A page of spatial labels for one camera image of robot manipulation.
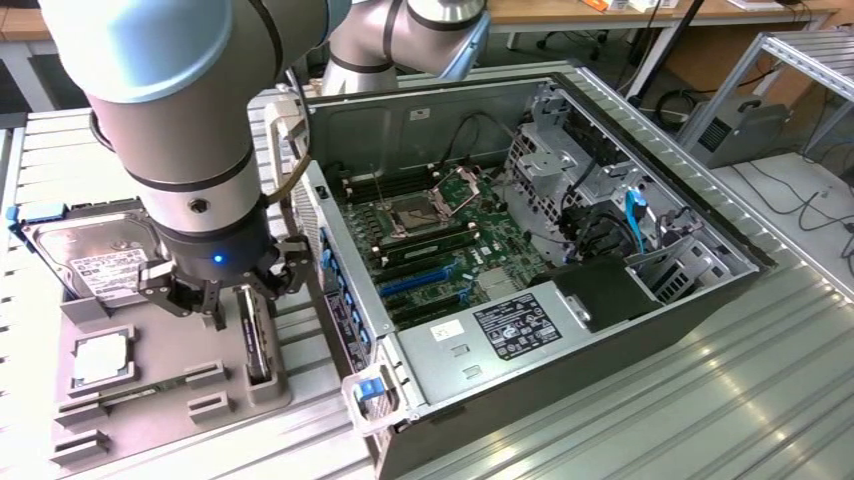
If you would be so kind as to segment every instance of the motherboard chip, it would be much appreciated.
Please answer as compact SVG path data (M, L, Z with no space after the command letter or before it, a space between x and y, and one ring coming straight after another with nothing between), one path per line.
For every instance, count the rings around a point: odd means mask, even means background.
M412 230L439 223L439 215L427 197L413 197L391 204L391 211L397 214L401 227Z
M496 300L519 290L503 267L487 270L478 275L478 286L486 292L490 300Z

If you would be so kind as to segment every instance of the metal workbench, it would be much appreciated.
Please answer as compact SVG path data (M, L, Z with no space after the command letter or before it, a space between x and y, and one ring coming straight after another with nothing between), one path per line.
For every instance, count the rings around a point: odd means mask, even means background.
M552 64L779 263L744 297L671 348L594 384L409 478L800 478L854 476L854 311L767 222L586 70ZM526 74L532 70L520 69ZM507 73L498 69L479 73ZM411 84L427 81L412 80ZM260 106L251 104L269 188ZM127 196L117 162L91 138L85 110L33 114L12 134L4 204ZM273 231L283 233L280 216ZM21 245L0 236L0 476L55 472L48 422L59 286ZM136 455L77 478L371 478L309 299L276 319L293 404Z

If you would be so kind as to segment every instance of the motherboard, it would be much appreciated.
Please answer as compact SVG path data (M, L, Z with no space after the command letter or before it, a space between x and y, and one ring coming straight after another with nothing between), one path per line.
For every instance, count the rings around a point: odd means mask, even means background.
M417 182L373 178L348 185L339 198L379 296L401 330L524 289L548 269L490 173L455 166L423 178L431 188L412 191L401 185Z

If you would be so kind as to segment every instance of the warning label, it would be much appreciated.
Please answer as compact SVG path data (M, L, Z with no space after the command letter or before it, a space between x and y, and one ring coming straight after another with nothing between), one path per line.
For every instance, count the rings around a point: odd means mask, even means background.
M511 360L562 338L530 293L475 312L475 319L502 360Z

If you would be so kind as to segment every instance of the processor chip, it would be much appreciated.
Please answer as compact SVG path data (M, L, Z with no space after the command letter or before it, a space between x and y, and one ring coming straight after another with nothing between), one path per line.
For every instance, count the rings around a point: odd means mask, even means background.
M407 198L391 204L391 211L400 219L400 226L405 230L439 223L439 214L427 197Z
M120 333L79 342L75 353L75 387L127 373L128 342Z

